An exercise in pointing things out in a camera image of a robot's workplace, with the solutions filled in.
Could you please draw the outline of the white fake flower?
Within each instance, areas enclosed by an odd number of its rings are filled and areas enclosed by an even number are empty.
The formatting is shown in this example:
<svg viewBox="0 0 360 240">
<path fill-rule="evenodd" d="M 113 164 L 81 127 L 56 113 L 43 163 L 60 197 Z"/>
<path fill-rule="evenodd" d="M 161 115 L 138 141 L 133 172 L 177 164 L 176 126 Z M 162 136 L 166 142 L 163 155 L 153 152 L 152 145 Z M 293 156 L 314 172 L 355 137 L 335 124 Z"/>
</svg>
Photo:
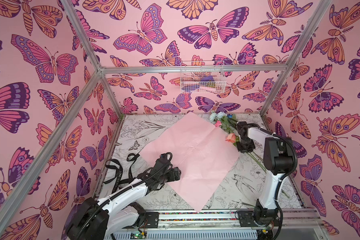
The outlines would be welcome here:
<svg viewBox="0 0 360 240">
<path fill-rule="evenodd" d="M 210 123 L 216 123 L 217 121 L 220 121 L 223 117 L 226 117 L 227 114 L 224 112 L 212 112 L 209 116 Z"/>
</svg>

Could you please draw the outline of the purple pink wrapping paper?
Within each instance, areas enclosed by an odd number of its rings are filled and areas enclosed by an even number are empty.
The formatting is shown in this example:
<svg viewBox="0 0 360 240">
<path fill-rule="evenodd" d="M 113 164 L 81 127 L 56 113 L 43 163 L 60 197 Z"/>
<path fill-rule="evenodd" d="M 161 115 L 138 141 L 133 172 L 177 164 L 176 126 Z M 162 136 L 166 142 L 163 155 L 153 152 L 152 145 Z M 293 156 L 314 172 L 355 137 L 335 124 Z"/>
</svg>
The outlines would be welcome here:
<svg viewBox="0 0 360 240">
<path fill-rule="evenodd" d="M 194 113 L 188 113 L 140 152 L 154 165 L 159 155 L 170 152 L 171 163 L 182 172 L 171 188 L 196 212 L 200 212 L 238 160 L 227 133 Z"/>
</svg>

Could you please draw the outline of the orange pink fake rose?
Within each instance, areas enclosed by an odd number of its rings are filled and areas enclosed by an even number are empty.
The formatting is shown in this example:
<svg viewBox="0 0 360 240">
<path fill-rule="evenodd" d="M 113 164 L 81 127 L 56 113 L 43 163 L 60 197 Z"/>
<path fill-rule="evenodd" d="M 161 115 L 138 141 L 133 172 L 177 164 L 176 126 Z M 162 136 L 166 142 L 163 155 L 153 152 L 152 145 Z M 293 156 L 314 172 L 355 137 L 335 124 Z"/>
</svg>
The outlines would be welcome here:
<svg viewBox="0 0 360 240">
<path fill-rule="evenodd" d="M 234 133 L 228 134 L 226 137 L 226 142 L 232 143 L 241 154 L 248 155 L 264 172 L 266 172 L 266 168 L 264 166 L 263 160 L 255 150 L 261 150 L 261 144 L 252 139 L 245 138 L 243 142 L 241 142 L 241 138 Z"/>
</svg>

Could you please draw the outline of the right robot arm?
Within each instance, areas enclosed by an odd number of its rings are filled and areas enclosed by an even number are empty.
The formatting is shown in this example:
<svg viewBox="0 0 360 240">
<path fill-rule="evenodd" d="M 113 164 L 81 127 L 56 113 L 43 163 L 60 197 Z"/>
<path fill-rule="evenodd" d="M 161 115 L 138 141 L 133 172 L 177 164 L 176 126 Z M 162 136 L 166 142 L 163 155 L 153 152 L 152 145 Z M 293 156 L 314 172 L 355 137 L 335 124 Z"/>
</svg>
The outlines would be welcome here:
<svg viewBox="0 0 360 240">
<path fill-rule="evenodd" d="M 257 124 L 237 122 L 236 130 L 240 136 L 237 144 L 240 153 L 251 153 L 255 142 L 264 149 L 263 164 L 267 170 L 265 185 L 257 199 L 253 219 L 257 226 L 265 227 L 272 222 L 281 222 L 282 209 L 279 204 L 284 180 L 297 167 L 298 158 L 291 138 L 271 133 Z"/>
</svg>

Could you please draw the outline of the small pink fake rose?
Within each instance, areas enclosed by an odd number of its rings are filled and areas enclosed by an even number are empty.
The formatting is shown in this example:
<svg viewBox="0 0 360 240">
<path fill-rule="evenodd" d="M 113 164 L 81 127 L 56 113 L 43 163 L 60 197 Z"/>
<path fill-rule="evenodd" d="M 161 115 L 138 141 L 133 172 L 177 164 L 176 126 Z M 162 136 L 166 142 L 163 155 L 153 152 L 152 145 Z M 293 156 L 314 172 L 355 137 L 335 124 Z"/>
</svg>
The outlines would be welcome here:
<svg viewBox="0 0 360 240">
<path fill-rule="evenodd" d="M 221 128 L 227 134 L 234 133 L 234 128 L 229 122 L 218 120 L 216 121 L 215 126 Z"/>
</svg>

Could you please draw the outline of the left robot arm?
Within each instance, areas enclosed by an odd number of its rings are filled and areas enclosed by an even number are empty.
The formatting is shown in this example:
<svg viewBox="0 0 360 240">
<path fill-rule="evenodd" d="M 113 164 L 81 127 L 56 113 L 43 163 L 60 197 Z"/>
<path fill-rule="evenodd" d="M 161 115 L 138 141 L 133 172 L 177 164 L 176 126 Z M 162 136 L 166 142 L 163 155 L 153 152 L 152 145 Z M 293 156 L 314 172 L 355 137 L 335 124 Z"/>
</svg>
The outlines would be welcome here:
<svg viewBox="0 0 360 240">
<path fill-rule="evenodd" d="M 116 170 L 116 174 L 104 184 L 115 183 L 112 193 L 98 200 L 85 200 L 66 227 L 67 237 L 70 240 L 102 240 L 125 227 L 140 228 L 146 221 L 146 211 L 137 200 L 181 178 L 181 170 L 173 167 L 172 158 L 170 152 L 161 154 L 153 167 L 125 180 L 120 162 L 108 160 L 106 168 Z"/>
</svg>

